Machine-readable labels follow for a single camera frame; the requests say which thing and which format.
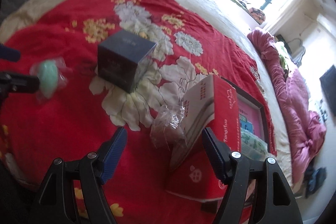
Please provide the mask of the red floral blanket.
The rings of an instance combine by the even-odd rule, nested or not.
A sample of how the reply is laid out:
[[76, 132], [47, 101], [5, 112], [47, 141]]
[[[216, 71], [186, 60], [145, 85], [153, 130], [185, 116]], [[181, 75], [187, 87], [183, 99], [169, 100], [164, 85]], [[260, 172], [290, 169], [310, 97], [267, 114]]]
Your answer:
[[[132, 93], [95, 73], [97, 47], [121, 29], [155, 42], [151, 65]], [[222, 76], [266, 105], [261, 67], [231, 35], [176, 0], [65, 0], [36, 16], [7, 41], [21, 52], [7, 71], [29, 73], [41, 61], [62, 58], [65, 87], [49, 100], [10, 96], [1, 113], [1, 158], [30, 184], [42, 181], [52, 160], [76, 160], [125, 126], [128, 140], [116, 173], [104, 187], [119, 223], [210, 223], [201, 204], [166, 191], [170, 153], [149, 134], [158, 109], [202, 78]]]

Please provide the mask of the green ball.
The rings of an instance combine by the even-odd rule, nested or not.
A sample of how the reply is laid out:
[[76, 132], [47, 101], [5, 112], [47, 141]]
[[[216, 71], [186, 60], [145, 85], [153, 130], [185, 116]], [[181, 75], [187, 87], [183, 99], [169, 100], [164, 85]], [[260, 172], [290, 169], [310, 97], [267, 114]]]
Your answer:
[[33, 64], [30, 68], [30, 75], [39, 79], [39, 89], [37, 100], [50, 100], [57, 91], [65, 88], [68, 84], [67, 75], [72, 73], [72, 69], [66, 66], [62, 57], [46, 59]]

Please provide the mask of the pink quilted comforter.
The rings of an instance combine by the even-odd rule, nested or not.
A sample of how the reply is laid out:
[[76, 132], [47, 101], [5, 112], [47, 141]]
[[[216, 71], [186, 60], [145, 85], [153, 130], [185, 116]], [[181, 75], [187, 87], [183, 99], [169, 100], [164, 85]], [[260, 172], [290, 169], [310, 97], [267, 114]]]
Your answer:
[[320, 152], [326, 127], [319, 121], [319, 114], [309, 110], [309, 93], [304, 78], [291, 61], [288, 77], [285, 77], [274, 37], [256, 28], [247, 38], [260, 53], [272, 81], [288, 133], [292, 181], [297, 184], [302, 181], [311, 160]]

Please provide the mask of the red tissue box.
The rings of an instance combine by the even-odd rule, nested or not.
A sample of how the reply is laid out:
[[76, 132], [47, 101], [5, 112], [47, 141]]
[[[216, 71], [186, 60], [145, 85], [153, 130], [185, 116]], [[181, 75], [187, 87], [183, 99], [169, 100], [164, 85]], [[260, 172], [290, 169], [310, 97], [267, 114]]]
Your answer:
[[229, 153], [240, 151], [236, 89], [209, 75], [185, 93], [182, 103], [186, 141], [173, 148], [166, 190], [199, 202], [219, 200], [231, 172]]

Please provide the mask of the clear plastic bag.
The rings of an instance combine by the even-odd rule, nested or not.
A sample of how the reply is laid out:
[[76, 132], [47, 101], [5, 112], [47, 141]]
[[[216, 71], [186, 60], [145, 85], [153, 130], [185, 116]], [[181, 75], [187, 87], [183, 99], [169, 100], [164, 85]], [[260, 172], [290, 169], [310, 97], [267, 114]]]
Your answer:
[[176, 145], [186, 147], [186, 135], [182, 129], [185, 108], [181, 105], [162, 105], [150, 130], [150, 139], [155, 148], [169, 150]]

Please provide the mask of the blue clothes pile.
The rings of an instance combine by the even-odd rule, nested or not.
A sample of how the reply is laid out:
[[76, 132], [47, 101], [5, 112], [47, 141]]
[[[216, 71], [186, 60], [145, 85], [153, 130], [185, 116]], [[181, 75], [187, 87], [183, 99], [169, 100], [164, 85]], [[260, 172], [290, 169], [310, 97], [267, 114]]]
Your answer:
[[304, 173], [303, 181], [306, 183], [305, 198], [309, 198], [311, 195], [315, 194], [315, 192], [323, 186], [326, 177], [326, 167], [315, 169], [314, 159], [312, 159]]

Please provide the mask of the black wall television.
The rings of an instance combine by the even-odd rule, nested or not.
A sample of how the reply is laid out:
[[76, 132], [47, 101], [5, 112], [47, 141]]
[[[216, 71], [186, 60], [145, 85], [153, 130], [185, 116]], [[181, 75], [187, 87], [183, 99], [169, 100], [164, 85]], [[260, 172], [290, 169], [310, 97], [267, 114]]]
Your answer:
[[321, 88], [333, 116], [336, 114], [336, 68], [332, 65], [320, 78]]

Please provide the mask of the dark blue square box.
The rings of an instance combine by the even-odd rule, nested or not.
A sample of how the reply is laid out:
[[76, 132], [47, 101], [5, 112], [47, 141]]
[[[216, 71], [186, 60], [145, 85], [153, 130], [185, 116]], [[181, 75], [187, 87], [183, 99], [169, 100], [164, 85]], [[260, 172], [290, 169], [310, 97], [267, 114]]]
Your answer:
[[126, 30], [116, 32], [98, 45], [98, 76], [131, 93], [147, 71], [156, 45]]

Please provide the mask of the green white tissue pack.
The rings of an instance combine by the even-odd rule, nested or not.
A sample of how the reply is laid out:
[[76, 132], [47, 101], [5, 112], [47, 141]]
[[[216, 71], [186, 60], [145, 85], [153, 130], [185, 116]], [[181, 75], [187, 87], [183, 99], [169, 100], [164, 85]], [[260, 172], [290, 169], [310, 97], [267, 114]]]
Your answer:
[[242, 154], [252, 160], [264, 161], [268, 156], [267, 143], [243, 128], [240, 133]]

